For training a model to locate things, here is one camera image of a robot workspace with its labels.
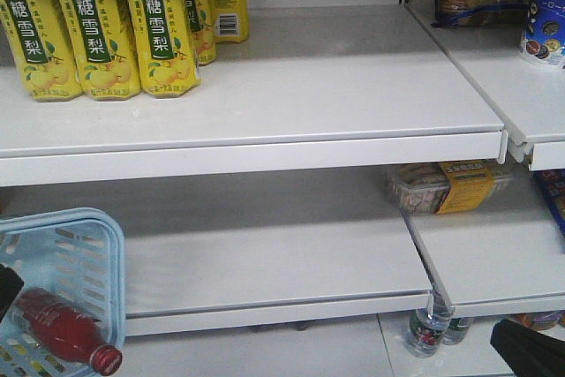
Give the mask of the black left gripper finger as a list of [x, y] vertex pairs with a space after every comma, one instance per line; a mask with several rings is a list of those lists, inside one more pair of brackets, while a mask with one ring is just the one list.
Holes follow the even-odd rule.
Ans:
[[1, 265], [0, 320], [4, 319], [11, 305], [24, 286], [24, 281], [12, 268]]

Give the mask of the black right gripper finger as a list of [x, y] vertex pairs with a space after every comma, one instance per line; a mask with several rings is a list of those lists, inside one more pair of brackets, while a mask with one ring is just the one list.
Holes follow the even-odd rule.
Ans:
[[515, 376], [564, 375], [564, 342], [511, 320], [493, 326], [490, 344]]

